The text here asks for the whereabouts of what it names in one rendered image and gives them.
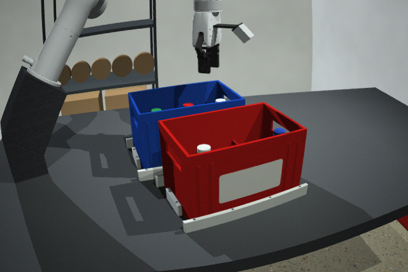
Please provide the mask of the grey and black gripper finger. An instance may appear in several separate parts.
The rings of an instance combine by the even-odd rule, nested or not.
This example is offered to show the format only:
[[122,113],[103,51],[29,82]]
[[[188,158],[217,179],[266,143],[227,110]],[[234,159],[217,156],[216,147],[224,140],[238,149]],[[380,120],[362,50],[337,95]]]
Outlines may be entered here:
[[[196,45],[195,45],[195,50],[197,53],[197,58],[198,58],[198,72],[199,73],[210,73],[210,59],[209,59],[209,52],[210,48],[203,47],[204,41],[204,35],[203,32],[199,33]],[[206,53],[205,51],[206,50]]]
[[219,43],[210,48],[209,59],[210,67],[218,68],[219,67]]

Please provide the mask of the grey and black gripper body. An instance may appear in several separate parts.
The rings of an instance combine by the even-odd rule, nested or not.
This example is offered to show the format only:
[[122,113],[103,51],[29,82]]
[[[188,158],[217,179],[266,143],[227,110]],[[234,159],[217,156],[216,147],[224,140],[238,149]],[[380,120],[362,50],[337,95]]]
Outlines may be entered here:
[[215,28],[214,25],[221,24],[220,12],[217,11],[222,10],[193,11],[192,46],[195,47],[200,32],[203,32],[203,45],[206,45],[207,48],[220,43],[221,28]]

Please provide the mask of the blue bottle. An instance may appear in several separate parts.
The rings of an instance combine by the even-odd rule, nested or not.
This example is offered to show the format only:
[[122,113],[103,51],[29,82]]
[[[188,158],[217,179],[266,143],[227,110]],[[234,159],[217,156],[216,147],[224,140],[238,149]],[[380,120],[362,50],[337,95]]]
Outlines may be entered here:
[[276,128],[276,129],[274,129],[273,136],[276,136],[276,135],[279,135],[279,134],[284,134],[284,133],[285,133],[284,129]]

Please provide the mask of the blue plastic crate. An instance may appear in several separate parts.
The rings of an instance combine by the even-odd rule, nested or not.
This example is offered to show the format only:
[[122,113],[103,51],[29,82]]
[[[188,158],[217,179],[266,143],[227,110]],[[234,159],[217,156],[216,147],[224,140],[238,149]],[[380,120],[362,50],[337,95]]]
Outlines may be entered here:
[[[215,102],[216,99],[230,101]],[[184,103],[194,106],[183,107]],[[159,120],[244,106],[245,99],[219,80],[143,90],[130,113],[133,146],[142,169],[162,165]],[[160,108],[161,111],[153,111]]]

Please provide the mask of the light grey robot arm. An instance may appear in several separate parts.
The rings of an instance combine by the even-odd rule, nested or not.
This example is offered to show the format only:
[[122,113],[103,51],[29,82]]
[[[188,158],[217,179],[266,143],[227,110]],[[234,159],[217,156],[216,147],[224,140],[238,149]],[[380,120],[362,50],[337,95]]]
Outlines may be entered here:
[[[60,87],[58,79],[87,19],[99,17],[107,4],[108,0],[65,0],[38,57],[31,59],[24,55],[22,61],[30,64],[32,68],[28,68],[27,72],[47,84]],[[193,0],[193,10],[221,9],[222,0]],[[214,27],[232,29],[243,43],[254,36],[243,23],[216,24]]]

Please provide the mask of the red plastic crate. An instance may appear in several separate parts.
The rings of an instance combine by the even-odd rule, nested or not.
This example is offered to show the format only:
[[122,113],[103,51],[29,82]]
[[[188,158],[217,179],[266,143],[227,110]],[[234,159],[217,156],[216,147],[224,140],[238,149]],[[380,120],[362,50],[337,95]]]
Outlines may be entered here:
[[[273,136],[273,121],[290,132]],[[163,149],[164,186],[186,220],[278,194],[300,185],[306,137],[265,102],[180,117]],[[211,151],[197,154],[202,144]]]

